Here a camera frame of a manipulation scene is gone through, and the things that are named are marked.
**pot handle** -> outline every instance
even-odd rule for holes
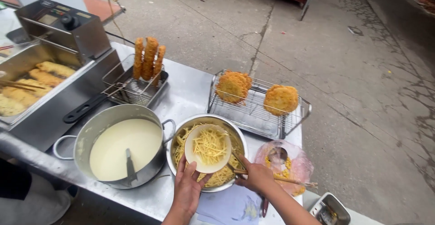
[[[60,144],[60,142],[62,142],[64,139],[66,138],[77,138],[77,136],[73,136],[73,135],[65,135],[60,137],[59,139],[56,140],[56,142],[53,144],[53,154],[61,159],[61,160],[65,160],[65,161],[72,161],[74,158],[73,157],[62,157],[58,152],[57,152],[57,146]]]
[[[166,123],[168,123],[168,122],[172,123],[172,132],[171,132],[171,134],[169,135],[169,137],[167,139],[163,140],[163,145],[165,147],[166,147],[166,143],[169,142],[169,140],[171,140],[174,137],[174,135],[175,135],[175,128],[176,128],[175,121],[172,120],[172,119],[167,119],[164,122],[162,122],[163,130],[164,130],[164,125]]]

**wooden chopsticks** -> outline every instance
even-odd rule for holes
[[[242,170],[242,169],[234,169],[234,173],[235,174],[242,174],[242,175],[248,175],[247,170]],[[298,182],[296,180],[291,180],[291,179],[286,179],[286,178],[281,178],[281,177],[274,177],[275,180],[279,180],[279,181],[285,181],[285,182],[289,182],[289,183],[294,183],[297,185],[302,185],[305,187],[310,187],[310,188],[315,188],[318,189],[318,184],[316,182],[310,182],[310,183],[303,183],[303,182]]]
[[[35,90],[34,89],[30,89],[30,88],[25,88],[25,87],[34,87],[34,88],[39,88],[39,89],[45,89],[45,87],[39,87],[39,86],[34,86],[34,85],[26,84],[26,83],[20,83],[20,82],[15,82],[15,81],[10,81],[10,80],[3,80],[3,79],[0,79],[0,86],[13,87],[13,88],[18,88],[18,89],[32,91],[32,92],[35,92]]]

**wire fry basket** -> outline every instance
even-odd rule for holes
[[[284,139],[297,126],[305,121],[312,111],[311,104],[303,98],[298,97],[296,110],[293,112],[285,112],[285,115],[282,116],[272,115],[269,111],[264,109],[264,99],[266,98],[267,90],[274,84],[253,77],[251,78],[252,87],[248,90],[247,97],[237,104],[229,103],[225,101],[225,97],[238,96],[216,89],[219,78],[226,71],[227,70],[221,70],[212,79],[207,113],[223,116],[242,130],[272,140]],[[224,93],[223,100],[216,94],[216,91]]]
[[[133,64],[134,54],[130,54],[107,72],[107,74],[103,76],[102,81],[108,88],[103,93],[109,95],[117,89],[120,89],[111,95],[112,100],[114,99],[122,104],[147,106],[160,93],[169,75],[162,65],[160,80],[157,86],[154,86],[152,83],[156,80],[156,77],[150,80],[144,80],[143,78],[136,80],[131,77],[133,74]]]

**plastic bag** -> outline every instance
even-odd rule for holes
[[[288,158],[286,161],[281,160],[284,153],[277,147],[287,151]],[[263,144],[258,149],[254,162],[270,168],[274,176],[293,179],[299,182],[309,182],[314,170],[314,166],[308,159],[307,154],[300,147],[282,139]],[[305,192],[304,186],[284,181],[276,182],[290,195],[297,196]]]

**black handle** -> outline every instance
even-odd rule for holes
[[[84,104],[80,105],[73,111],[69,112],[67,115],[63,117],[63,122],[67,124],[72,124],[80,120],[83,116],[85,116],[89,111],[95,109],[99,104],[101,104],[104,100],[106,100],[106,94],[96,94]]]

